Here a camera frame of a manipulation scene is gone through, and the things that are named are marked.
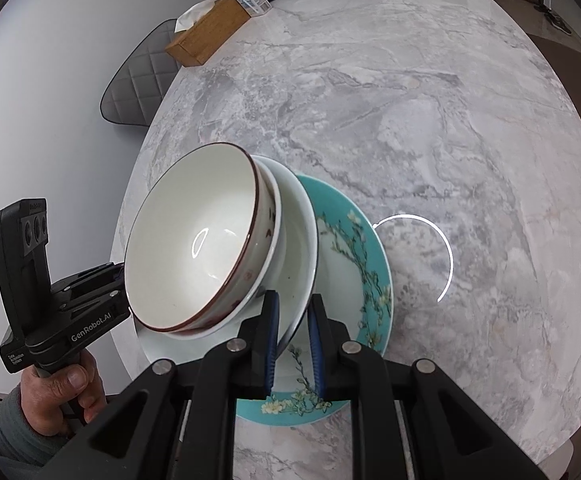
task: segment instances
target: wooden tissue box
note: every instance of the wooden tissue box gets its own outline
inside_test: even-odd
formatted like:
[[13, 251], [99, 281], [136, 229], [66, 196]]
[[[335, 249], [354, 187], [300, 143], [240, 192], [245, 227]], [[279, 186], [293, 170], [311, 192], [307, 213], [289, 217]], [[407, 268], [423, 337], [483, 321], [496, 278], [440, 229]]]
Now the wooden tissue box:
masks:
[[250, 15], [237, 0], [218, 0], [208, 14], [179, 33], [166, 51], [184, 66], [203, 65], [248, 19]]

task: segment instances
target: marble tabletop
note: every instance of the marble tabletop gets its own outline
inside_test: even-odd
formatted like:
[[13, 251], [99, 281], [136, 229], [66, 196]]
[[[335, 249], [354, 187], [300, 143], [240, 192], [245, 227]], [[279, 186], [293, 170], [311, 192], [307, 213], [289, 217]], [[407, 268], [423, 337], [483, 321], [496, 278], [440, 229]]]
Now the marble tabletop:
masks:
[[[537, 462], [581, 423], [581, 121], [492, 0], [276, 0], [182, 69], [128, 184], [142, 200], [200, 144], [230, 140], [335, 185], [377, 228], [395, 284], [387, 357], [436, 361]], [[147, 365], [127, 320], [113, 338]], [[235, 478], [351, 477], [350, 412], [238, 420]]]

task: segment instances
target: floral plate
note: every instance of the floral plate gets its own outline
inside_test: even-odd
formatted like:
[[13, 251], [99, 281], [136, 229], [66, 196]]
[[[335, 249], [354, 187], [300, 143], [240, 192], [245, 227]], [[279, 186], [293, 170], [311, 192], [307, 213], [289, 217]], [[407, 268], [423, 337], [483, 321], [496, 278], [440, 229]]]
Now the floral plate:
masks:
[[[362, 211], [319, 179], [298, 175], [317, 216], [319, 258], [315, 292], [328, 317], [381, 354], [390, 335], [393, 282], [384, 248]], [[237, 415], [269, 426], [296, 426], [332, 415], [345, 402], [325, 402], [314, 389], [307, 322], [304, 319], [277, 360], [272, 396], [239, 400]]]

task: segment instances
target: bowl rim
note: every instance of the bowl rim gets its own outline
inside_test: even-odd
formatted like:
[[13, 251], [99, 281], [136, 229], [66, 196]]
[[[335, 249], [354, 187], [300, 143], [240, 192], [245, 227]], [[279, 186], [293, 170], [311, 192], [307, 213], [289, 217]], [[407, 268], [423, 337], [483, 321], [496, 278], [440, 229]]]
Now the bowl rim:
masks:
[[[233, 279], [233, 277], [237, 273], [237, 269], [240, 266], [241, 262], [243, 261], [244, 256], [246, 256], [246, 251], [247, 251], [247, 249], [250, 245], [250, 242], [253, 238], [252, 235], [253, 235], [255, 221], [257, 219], [257, 208], [259, 207], [259, 193], [260, 193], [260, 183], [259, 183], [259, 178], [257, 176], [257, 168], [256, 168], [255, 161], [253, 160], [253, 157], [245, 149], [243, 149], [241, 146], [238, 146], [237, 144], [234, 144], [232, 142], [209, 142], [208, 144], [202, 144], [201, 146], [196, 147], [194, 150], [191, 150], [190, 152], [182, 155], [180, 158], [175, 160], [175, 162], [173, 162], [171, 164], [171, 166], [166, 171], [164, 171], [164, 174], [157, 179], [157, 182], [155, 182], [153, 187], [150, 188], [147, 195], [144, 197], [144, 200], [142, 201], [141, 206], [139, 207], [137, 215], [135, 216], [135, 219], [133, 220], [132, 227], [130, 228], [130, 233], [128, 234], [128, 242], [126, 243], [126, 248], [124, 250], [124, 271], [126, 270], [125, 267], [126, 267], [126, 257], [128, 255], [128, 246], [130, 244], [130, 239], [131, 239], [131, 236], [133, 233], [133, 229], [135, 228], [135, 223], [137, 222], [137, 218], [139, 217], [139, 214], [141, 213], [141, 210], [143, 209], [144, 204], [146, 203], [146, 200], [150, 196], [150, 193], [152, 192], [152, 190], [154, 190], [155, 187], [157, 187], [157, 185], [159, 184], [161, 179], [163, 179], [163, 177], [165, 177], [170, 170], [172, 170], [181, 160], [183, 160], [184, 158], [189, 156], [191, 153], [194, 153], [197, 150], [202, 150], [203, 148], [208, 148], [209, 146], [214, 146], [214, 145], [218, 145], [218, 144], [225, 144], [227, 146], [231, 146], [232, 148], [236, 148], [237, 150], [239, 150], [243, 155], [246, 156], [246, 159], [248, 160], [248, 162], [250, 162], [251, 170], [253, 171], [254, 205], [253, 205], [253, 214], [251, 217], [250, 227], [248, 227], [248, 234], [246, 235], [246, 240], [244, 240], [242, 250], [239, 253], [239, 255], [237, 256], [237, 259], [235, 260], [235, 264], [233, 265], [233, 268], [230, 270], [230, 272], [228, 273], [227, 277], [224, 280], [224, 283], [222, 283], [222, 285], [218, 288], [218, 290], [216, 291], [214, 296], [208, 301], [208, 303], [206, 303], [195, 314], [193, 314], [191, 317], [189, 317], [188, 319], [186, 319], [185, 321], [183, 321], [177, 325], [174, 325], [171, 327], [166, 327], [166, 328], [157, 328], [157, 327], [150, 326], [147, 323], [145, 323], [144, 321], [142, 321], [141, 318], [137, 315], [137, 313], [135, 312], [135, 310], [132, 307], [132, 301], [130, 299], [130, 295], [128, 294], [128, 288], [126, 287], [126, 295], [128, 296], [128, 306], [130, 308], [130, 311], [133, 314], [133, 317], [135, 317], [146, 328], [148, 328], [150, 330], [154, 330], [155, 332], [176, 332], [177, 330], [181, 330], [181, 329], [185, 328], [190, 323], [194, 322], [195, 320], [199, 319], [201, 316], [206, 314], [212, 308], [212, 306], [217, 302], [217, 300], [221, 297], [223, 292], [226, 290], [228, 283], [231, 282], [231, 280]], [[124, 280], [126, 281], [127, 279], [128, 279], [128, 277], [126, 275], [126, 272], [124, 272]]]

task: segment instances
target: gray chair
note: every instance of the gray chair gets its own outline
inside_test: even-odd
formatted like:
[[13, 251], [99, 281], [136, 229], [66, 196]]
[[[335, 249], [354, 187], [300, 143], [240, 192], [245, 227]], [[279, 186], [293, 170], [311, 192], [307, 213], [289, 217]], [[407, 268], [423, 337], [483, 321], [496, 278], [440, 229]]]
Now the gray chair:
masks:
[[150, 126], [181, 66], [164, 51], [175, 37], [176, 21], [158, 25], [117, 70], [100, 104], [104, 119], [115, 124]]

